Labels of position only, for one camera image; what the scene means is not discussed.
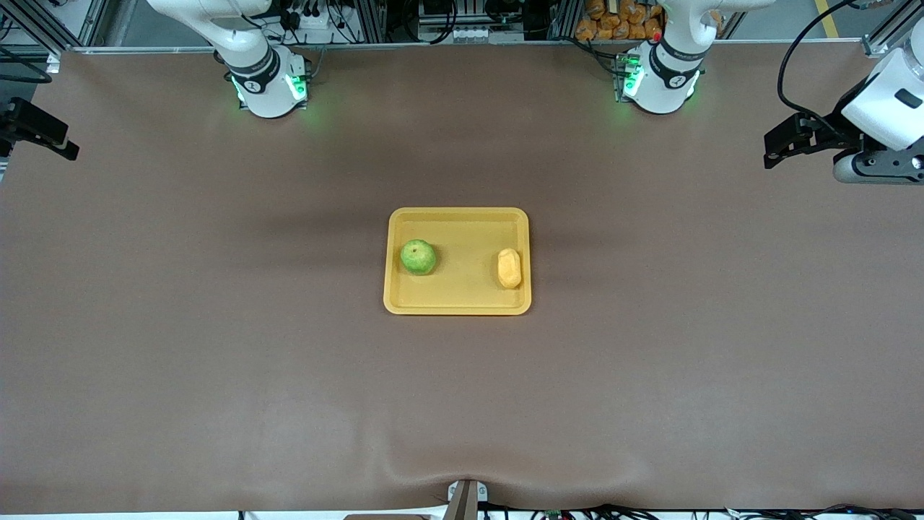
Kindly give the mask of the orange packets pile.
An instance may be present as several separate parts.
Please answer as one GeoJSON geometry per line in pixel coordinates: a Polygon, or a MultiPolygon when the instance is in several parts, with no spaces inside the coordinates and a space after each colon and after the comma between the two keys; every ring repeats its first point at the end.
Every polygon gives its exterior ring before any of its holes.
{"type": "Polygon", "coordinates": [[[660,40],[667,14],[656,0],[584,0],[578,40],[660,40]]]}

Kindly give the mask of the aluminium profile with corner bracket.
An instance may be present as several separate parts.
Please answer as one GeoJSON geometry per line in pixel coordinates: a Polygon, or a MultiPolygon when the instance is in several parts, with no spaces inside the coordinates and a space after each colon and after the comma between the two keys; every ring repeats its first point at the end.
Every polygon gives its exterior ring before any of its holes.
{"type": "Polygon", "coordinates": [[[894,0],[894,9],[863,37],[867,56],[882,56],[901,47],[915,26],[924,21],[924,0],[894,0]]]}

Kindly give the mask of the green apple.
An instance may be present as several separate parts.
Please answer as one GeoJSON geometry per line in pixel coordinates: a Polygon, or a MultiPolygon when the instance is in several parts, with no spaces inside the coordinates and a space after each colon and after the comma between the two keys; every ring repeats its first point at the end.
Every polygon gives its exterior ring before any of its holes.
{"type": "Polygon", "coordinates": [[[399,258],[404,269],[416,276],[429,275],[438,262],[435,247],[422,239],[407,241],[399,251],[399,258]]]}

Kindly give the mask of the silver table edge rail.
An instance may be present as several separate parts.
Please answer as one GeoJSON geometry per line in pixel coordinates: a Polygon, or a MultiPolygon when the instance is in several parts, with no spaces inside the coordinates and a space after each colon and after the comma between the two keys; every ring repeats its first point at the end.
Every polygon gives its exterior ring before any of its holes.
{"type": "MultiPolygon", "coordinates": [[[[835,44],[844,43],[857,46],[864,52],[867,49],[867,43],[863,38],[816,38],[805,39],[801,44],[835,44]]],[[[567,46],[565,40],[523,40],[523,42],[495,42],[495,43],[317,43],[317,44],[291,44],[290,48],[295,50],[347,50],[347,51],[389,51],[404,48],[479,48],[479,47],[542,47],[542,46],[567,46]]],[[[718,50],[723,46],[742,46],[742,44],[775,44],[776,46],[790,45],[786,40],[716,40],[712,45],[713,50],[718,50]]],[[[71,47],[66,49],[67,53],[78,53],[78,55],[116,55],[116,56],[135,56],[135,55],[187,55],[187,53],[212,53],[214,48],[211,46],[153,46],[153,47],[131,47],[131,46],[83,46],[71,47]]]]}

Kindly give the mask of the white power strip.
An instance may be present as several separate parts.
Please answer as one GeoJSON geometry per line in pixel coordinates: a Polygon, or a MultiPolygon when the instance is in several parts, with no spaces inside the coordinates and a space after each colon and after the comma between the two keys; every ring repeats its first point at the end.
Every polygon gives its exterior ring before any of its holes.
{"type": "Polygon", "coordinates": [[[349,20],[343,11],[331,9],[321,0],[306,0],[281,15],[280,25],[290,44],[353,43],[349,20]]]}

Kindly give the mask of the metal clamp bracket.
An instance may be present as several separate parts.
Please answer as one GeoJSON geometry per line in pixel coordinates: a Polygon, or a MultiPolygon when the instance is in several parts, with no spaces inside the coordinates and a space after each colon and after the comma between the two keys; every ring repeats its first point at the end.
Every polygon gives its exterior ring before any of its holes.
{"type": "Polygon", "coordinates": [[[456,480],[448,487],[448,497],[442,520],[479,520],[479,504],[488,500],[488,487],[476,480],[456,480]]]}

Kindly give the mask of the yellow potato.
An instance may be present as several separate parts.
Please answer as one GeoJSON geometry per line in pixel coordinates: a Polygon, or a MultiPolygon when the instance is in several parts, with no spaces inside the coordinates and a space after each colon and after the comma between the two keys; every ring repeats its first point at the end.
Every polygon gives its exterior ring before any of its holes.
{"type": "Polygon", "coordinates": [[[496,257],[496,276],[502,287],[515,289],[523,279],[521,257],[515,249],[499,251],[496,257]]]}

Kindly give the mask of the yellow plastic tray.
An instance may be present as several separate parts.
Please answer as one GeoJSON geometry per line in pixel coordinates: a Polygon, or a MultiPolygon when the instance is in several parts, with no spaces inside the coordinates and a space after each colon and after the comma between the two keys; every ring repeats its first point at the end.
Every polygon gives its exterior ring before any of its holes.
{"type": "Polygon", "coordinates": [[[528,215],[515,207],[404,207],[391,214],[384,257],[383,304],[393,315],[519,316],[532,304],[528,215]],[[410,240],[435,247],[429,275],[402,266],[399,251],[410,240]],[[519,287],[497,279],[497,255],[521,257],[519,287]]]}

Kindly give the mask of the diagonal aluminium profile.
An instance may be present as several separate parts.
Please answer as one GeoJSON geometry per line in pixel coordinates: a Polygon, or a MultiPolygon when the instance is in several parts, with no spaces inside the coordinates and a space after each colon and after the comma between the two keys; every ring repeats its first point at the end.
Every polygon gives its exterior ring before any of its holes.
{"type": "Polygon", "coordinates": [[[66,50],[93,43],[107,9],[117,3],[118,0],[0,0],[0,13],[42,46],[66,50]]]}

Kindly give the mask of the aluminium frame post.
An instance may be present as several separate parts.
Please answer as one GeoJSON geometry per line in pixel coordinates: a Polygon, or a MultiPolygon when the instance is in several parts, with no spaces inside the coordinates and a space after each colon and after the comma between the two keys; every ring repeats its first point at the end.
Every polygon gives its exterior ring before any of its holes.
{"type": "Polygon", "coordinates": [[[380,44],[386,41],[388,0],[340,0],[349,10],[346,14],[352,38],[357,43],[380,44]]]}
{"type": "Polygon", "coordinates": [[[550,26],[547,30],[549,40],[574,38],[578,23],[585,14],[585,0],[549,0],[550,26]]]}

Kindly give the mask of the brown table mat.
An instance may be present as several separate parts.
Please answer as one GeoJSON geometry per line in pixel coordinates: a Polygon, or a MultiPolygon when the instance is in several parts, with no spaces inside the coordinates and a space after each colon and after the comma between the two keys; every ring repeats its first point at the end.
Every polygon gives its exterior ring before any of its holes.
{"type": "Polygon", "coordinates": [[[924,508],[924,187],[763,168],[783,49],[670,116],[571,46],[330,51],[262,121],[68,55],[0,182],[0,514],[924,508]],[[519,316],[393,315],[404,207],[529,220],[519,316]]]}

